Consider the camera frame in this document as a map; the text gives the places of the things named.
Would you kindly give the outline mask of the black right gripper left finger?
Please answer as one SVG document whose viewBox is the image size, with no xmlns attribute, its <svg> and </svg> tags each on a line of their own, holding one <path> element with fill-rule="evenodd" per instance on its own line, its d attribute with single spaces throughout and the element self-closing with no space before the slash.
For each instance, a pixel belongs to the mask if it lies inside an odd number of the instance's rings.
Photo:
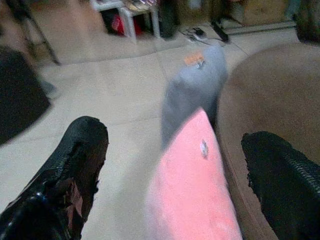
<svg viewBox="0 0 320 240">
<path fill-rule="evenodd" d="M 75 119 L 47 161 L 1 213 L 1 239 L 81 239 L 108 145 L 107 127 L 99 119 Z"/>
</svg>

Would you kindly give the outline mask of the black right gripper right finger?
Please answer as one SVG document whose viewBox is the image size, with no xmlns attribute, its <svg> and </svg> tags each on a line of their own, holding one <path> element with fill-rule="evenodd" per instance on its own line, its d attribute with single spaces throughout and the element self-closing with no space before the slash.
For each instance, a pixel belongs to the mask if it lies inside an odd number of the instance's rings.
<svg viewBox="0 0 320 240">
<path fill-rule="evenodd" d="M 258 131 L 241 140 L 248 185 L 280 240 L 320 238 L 320 167 L 278 135 Z"/>
</svg>

